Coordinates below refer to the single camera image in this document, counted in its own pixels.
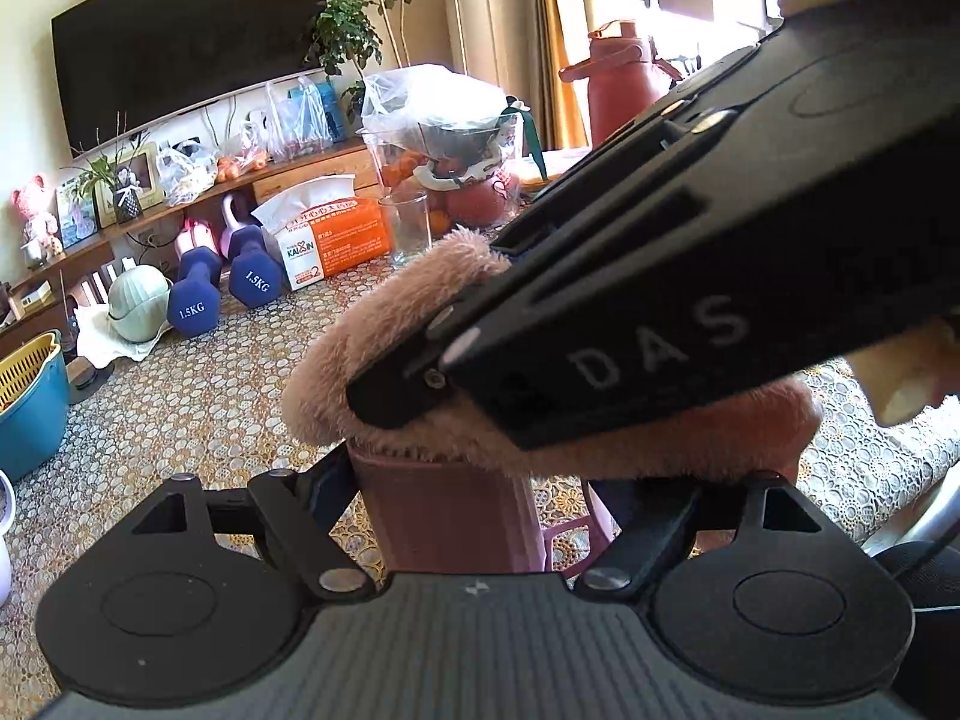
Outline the green potted tree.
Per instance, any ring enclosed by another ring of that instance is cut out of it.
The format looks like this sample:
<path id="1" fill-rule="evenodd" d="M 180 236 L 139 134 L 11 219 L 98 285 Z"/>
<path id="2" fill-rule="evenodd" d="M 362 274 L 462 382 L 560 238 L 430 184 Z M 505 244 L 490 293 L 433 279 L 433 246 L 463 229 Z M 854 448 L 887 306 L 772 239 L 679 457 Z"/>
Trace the green potted tree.
<path id="1" fill-rule="evenodd" d="M 332 78 L 352 67 L 358 80 L 342 93 L 345 114 L 350 124 L 358 124 L 366 93 L 366 70 L 371 62 L 382 62 L 382 37 L 371 15 L 382 21 L 387 32 L 387 47 L 398 65 L 410 63 L 405 37 L 405 10 L 413 0 L 319 0 L 306 28 L 304 63 L 319 68 Z"/>

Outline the clear drinking glass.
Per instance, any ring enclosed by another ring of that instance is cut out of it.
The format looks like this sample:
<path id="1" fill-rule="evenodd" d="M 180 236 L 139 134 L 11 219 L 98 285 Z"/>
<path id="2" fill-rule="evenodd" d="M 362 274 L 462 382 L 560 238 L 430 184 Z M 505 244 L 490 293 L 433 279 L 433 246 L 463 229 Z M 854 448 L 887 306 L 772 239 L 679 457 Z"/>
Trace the clear drinking glass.
<path id="1" fill-rule="evenodd" d="M 381 211 L 391 239 L 391 262 L 395 268 L 407 265 L 430 250 L 433 238 L 425 192 L 386 195 L 381 200 Z"/>

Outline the red water bottle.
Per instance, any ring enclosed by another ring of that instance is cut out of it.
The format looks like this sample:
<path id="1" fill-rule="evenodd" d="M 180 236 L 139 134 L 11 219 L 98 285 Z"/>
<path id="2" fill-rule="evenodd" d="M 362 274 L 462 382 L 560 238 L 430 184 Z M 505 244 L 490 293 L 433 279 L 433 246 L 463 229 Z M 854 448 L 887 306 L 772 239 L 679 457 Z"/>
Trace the red water bottle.
<path id="1" fill-rule="evenodd" d="M 682 72 L 663 59 L 635 21 L 608 21 L 587 35 L 589 57 L 560 70 L 565 83 L 587 82 L 590 143 L 599 146 L 657 103 Z"/>

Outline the blue dumbbell left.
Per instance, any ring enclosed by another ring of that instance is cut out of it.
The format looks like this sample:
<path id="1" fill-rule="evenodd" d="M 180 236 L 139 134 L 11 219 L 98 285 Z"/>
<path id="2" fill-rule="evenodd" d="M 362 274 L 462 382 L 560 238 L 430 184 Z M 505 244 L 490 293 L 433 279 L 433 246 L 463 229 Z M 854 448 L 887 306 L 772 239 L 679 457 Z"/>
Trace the blue dumbbell left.
<path id="1" fill-rule="evenodd" d="M 167 321 L 185 338 L 212 332 L 220 321 L 220 255 L 195 247 L 179 260 L 178 279 L 167 301 Z"/>

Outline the pink plush toy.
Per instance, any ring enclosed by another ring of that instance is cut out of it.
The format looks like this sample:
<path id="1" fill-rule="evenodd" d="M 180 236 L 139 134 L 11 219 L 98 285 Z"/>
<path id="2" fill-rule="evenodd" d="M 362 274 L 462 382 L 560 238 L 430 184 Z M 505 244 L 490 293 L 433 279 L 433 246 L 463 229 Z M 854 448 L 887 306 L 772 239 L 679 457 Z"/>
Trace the pink plush toy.
<path id="1" fill-rule="evenodd" d="M 46 177 L 36 174 L 11 192 L 14 210 L 23 218 L 21 252 L 29 270 L 49 265 L 64 255 L 59 223 L 53 216 L 53 188 Z"/>

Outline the plastic bag of fruit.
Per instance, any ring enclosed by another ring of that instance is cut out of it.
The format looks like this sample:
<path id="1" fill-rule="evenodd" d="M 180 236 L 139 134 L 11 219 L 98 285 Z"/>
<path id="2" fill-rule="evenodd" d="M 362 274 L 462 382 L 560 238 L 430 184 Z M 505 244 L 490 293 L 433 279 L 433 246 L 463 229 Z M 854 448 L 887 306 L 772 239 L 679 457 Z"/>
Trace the plastic bag of fruit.
<path id="1" fill-rule="evenodd" d="M 517 213 L 527 106 L 498 86 L 425 64 L 366 78 L 361 137 L 394 203 L 421 199 L 433 238 L 490 231 Z"/>

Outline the blue yellow basket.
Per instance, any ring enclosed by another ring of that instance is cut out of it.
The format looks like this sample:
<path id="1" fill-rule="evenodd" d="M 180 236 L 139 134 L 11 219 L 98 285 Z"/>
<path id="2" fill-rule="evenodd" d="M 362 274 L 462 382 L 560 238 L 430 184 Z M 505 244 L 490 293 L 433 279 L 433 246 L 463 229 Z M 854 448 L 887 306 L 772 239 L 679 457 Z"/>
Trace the blue yellow basket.
<path id="1" fill-rule="evenodd" d="M 0 463 L 11 483 L 50 460 L 64 438 L 68 379 L 59 330 L 39 333 L 2 359 Z"/>

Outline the blue dumbbell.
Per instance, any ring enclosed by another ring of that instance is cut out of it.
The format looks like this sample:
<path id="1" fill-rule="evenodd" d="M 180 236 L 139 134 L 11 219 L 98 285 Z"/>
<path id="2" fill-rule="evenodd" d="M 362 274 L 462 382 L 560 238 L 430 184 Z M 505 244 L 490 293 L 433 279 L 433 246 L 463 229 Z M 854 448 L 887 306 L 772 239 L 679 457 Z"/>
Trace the blue dumbbell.
<path id="1" fill-rule="evenodd" d="M 185 338 L 212 332 L 220 321 L 220 255 L 195 247 L 179 260 L 178 279 L 167 301 L 167 321 Z"/>
<path id="2" fill-rule="evenodd" d="M 247 309 L 257 309 L 281 294 L 283 270 L 268 254 L 260 227 L 244 226 L 231 236 L 228 260 L 229 293 Z"/>

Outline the white cloth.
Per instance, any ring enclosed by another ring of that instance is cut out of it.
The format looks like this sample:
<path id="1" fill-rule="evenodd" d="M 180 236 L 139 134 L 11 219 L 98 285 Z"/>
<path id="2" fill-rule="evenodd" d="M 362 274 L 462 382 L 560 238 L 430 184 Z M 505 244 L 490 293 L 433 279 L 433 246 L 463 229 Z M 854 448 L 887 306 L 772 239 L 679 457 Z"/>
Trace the white cloth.
<path id="1" fill-rule="evenodd" d="M 112 328 L 107 318 L 107 305 L 78 305 L 75 310 L 76 354 L 86 358 L 96 369 L 104 369 L 110 362 L 125 358 L 133 362 L 142 362 L 151 355 L 160 339 L 171 330 L 169 322 L 161 323 L 153 338 L 133 343 Z"/>

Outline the black television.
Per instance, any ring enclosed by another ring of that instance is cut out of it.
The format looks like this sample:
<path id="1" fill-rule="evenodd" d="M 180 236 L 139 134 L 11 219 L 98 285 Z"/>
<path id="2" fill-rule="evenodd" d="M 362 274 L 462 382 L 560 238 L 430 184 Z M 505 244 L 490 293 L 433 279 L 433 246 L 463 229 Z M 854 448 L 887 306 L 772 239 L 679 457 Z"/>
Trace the black television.
<path id="1" fill-rule="evenodd" d="M 304 67 L 322 0 L 86 0 L 53 18 L 67 142 L 83 153 Z"/>

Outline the blue dumbbell right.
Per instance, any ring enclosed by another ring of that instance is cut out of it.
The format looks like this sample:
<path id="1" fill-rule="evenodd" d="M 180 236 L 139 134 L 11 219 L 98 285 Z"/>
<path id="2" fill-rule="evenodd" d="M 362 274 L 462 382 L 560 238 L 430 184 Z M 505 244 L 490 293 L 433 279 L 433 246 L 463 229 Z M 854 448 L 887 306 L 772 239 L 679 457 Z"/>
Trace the blue dumbbell right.
<path id="1" fill-rule="evenodd" d="M 281 294 L 283 270 L 268 254 L 260 227 L 244 226 L 231 236 L 228 260 L 229 293 L 247 309 L 257 309 Z"/>

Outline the green ceramic pot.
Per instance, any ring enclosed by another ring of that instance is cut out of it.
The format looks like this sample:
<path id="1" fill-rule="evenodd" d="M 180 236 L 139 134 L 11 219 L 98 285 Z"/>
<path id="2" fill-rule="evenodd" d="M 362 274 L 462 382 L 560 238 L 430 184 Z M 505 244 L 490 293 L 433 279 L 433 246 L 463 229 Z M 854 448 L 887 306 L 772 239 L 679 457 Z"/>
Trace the green ceramic pot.
<path id="1" fill-rule="evenodd" d="M 107 296 L 110 327 L 132 343 L 156 337 L 166 322 L 171 281 L 158 268 L 135 265 L 114 281 Z"/>

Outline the orange tissue box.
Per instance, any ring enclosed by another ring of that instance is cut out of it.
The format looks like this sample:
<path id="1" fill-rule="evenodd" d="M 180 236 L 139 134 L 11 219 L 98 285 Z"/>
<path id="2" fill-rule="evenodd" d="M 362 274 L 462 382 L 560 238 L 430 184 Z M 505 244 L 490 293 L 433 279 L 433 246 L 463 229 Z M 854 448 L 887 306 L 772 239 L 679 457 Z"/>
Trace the orange tissue box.
<path id="1" fill-rule="evenodd" d="M 381 208 L 355 192 L 353 174 L 293 185 L 259 203 L 252 216 L 274 241 L 291 291 L 391 250 Z"/>

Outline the photo frame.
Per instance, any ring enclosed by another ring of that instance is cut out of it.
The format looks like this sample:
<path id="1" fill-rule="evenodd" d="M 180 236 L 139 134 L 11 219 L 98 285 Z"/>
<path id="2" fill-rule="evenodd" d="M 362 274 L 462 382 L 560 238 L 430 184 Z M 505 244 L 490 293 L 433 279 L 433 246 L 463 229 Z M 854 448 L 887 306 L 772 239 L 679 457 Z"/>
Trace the photo frame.
<path id="1" fill-rule="evenodd" d="M 125 224 L 159 205 L 164 193 L 158 177 L 158 148 L 148 142 L 127 151 L 106 151 L 91 163 L 99 227 Z"/>

